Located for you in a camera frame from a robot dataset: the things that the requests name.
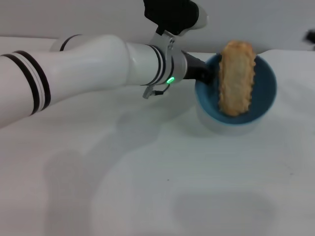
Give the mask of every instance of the white wall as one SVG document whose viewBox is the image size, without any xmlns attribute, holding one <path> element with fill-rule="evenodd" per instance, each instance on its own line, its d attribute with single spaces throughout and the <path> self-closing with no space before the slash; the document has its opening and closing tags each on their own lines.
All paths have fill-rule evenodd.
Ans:
<svg viewBox="0 0 315 236">
<path fill-rule="evenodd" d="M 216 52 L 231 39 L 258 51 L 311 49 L 302 42 L 315 28 L 315 0 L 195 0 L 210 15 L 207 28 L 189 32 L 181 45 Z M 144 17 L 142 0 L 2 0 L 0 35 L 59 37 L 113 33 L 147 43 L 156 26 Z"/>
</svg>

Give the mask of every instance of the robotic arm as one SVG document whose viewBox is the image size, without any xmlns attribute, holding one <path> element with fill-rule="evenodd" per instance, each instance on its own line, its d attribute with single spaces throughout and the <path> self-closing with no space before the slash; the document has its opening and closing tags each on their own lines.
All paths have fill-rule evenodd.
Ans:
<svg viewBox="0 0 315 236">
<path fill-rule="evenodd" d="M 143 97 L 163 94 L 155 85 L 197 79 L 213 71 L 176 47 L 175 35 L 207 24 L 205 11 L 190 0 L 144 0 L 145 16 L 158 25 L 149 45 L 113 35 L 75 35 L 58 40 L 52 52 L 16 51 L 0 57 L 0 127 L 66 98 L 118 86 L 146 86 Z"/>
</svg>

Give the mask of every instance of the green led light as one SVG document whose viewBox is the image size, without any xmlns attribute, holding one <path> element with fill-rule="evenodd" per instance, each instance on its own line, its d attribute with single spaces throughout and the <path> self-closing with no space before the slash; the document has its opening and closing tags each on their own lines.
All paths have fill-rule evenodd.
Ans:
<svg viewBox="0 0 315 236">
<path fill-rule="evenodd" d="M 167 81 L 166 81 L 166 83 L 168 84 L 168 85 L 170 85 L 171 83 L 173 83 L 175 81 L 175 78 L 174 77 L 171 77 L 171 78 L 169 78 Z"/>
</svg>

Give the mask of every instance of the bowl rim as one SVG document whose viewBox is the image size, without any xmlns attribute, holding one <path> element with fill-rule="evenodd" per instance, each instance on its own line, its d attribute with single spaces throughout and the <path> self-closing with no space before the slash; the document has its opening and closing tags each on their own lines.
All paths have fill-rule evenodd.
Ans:
<svg viewBox="0 0 315 236">
<path fill-rule="evenodd" d="M 208 65 L 214 58 L 219 57 L 219 56 L 221 56 L 221 54 L 215 54 L 214 56 L 210 57 L 210 58 L 206 61 L 206 64 Z M 211 119 L 215 120 L 216 122 L 218 122 L 218 123 L 220 123 L 220 124 L 223 124 L 223 125 L 226 125 L 226 126 L 244 126 L 244 125 L 248 125 L 248 124 L 251 124 L 251 123 L 253 123 L 253 122 L 256 122 L 256 121 L 260 120 L 261 118 L 263 118 L 263 117 L 267 114 L 267 112 L 273 107 L 273 105 L 274 105 L 274 103 L 275 103 L 275 100 L 276 100 L 276 97 L 277 97 L 277 94 L 278 94 L 277 77 L 276 77 L 276 74 L 275 74 L 274 70 L 272 69 L 272 67 L 269 65 L 269 63 L 268 63 L 264 58 L 262 58 L 262 57 L 259 56 L 259 55 L 256 55 L 256 58 L 259 58 L 259 59 L 262 60 L 264 63 L 266 63 L 266 65 L 269 67 L 269 69 L 270 69 L 270 71 L 271 71 L 271 73 L 272 73 L 272 75 L 273 75 L 273 80 L 274 80 L 274 82 L 275 82 L 276 92 L 275 92 L 275 94 L 274 94 L 273 100 L 272 100 L 272 102 L 271 102 L 269 108 L 268 108 L 263 114 L 261 114 L 261 116 L 255 118 L 255 119 L 253 119 L 253 120 L 251 120 L 251 121 L 247 121 L 247 122 L 245 122 L 245 123 L 240 123 L 240 124 L 225 123 L 225 122 L 223 122 L 223 121 L 221 121 L 221 120 L 218 120 L 218 119 L 214 118 L 212 115 L 210 115 L 209 113 L 207 113 L 207 111 L 206 111 L 206 110 L 204 109 L 204 107 L 201 105 L 201 102 L 200 102 L 200 99 L 199 99 L 198 93 L 197 93 L 197 84 L 198 84 L 198 83 L 201 83 L 201 82 L 196 80 L 196 82 L 195 82 L 195 97 L 196 97 L 196 100 L 197 100 L 197 102 L 198 102 L 199 107 L 201 107 L 201 109 L 203 110 L 203 112 L 204 112 L 206 115 L 208 115 Z"/>
</svg>

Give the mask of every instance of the baked pastry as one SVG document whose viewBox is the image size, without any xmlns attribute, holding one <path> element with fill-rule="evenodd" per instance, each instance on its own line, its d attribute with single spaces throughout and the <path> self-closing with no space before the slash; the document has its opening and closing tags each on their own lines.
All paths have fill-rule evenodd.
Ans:
<svg viewBox="0 0 315 236">
<path fill-rule="evenodd" d="M 235 117 L 249 110 L 256 54 L 251 44 L 231 41 L 221 55 L 219 107 L 223 113 Z"/>
</svg>

